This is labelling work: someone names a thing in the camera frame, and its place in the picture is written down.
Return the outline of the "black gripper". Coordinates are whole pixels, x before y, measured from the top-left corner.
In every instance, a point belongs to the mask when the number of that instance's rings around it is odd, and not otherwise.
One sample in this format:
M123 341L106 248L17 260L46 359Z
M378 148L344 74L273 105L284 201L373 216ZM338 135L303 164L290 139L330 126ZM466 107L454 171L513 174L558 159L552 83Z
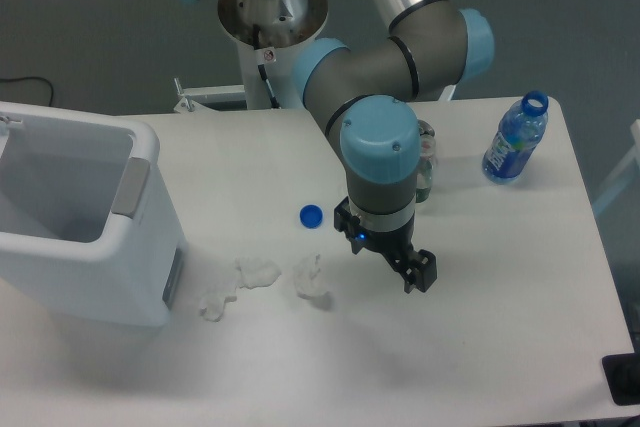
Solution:
M437 279L436 256L414 250L415 199L391 214L373 214L346 197L334 209L334 228L345 235L354 254L362 249L380 254L404 282L404 292L425 293Z

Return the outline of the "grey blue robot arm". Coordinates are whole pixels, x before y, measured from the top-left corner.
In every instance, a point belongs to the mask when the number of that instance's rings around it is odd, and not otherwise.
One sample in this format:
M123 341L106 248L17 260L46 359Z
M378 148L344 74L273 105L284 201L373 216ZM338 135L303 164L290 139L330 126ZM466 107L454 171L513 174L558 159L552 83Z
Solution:
M354 251L382 255L406 291L426 291L437 268L412 244L421 147L411 103L485 71L494 37L478 11L449 0L375 1L388 35L363 52L322 36L327 0L218 0L217 9L247 107L305 109L343 165L335 229Z

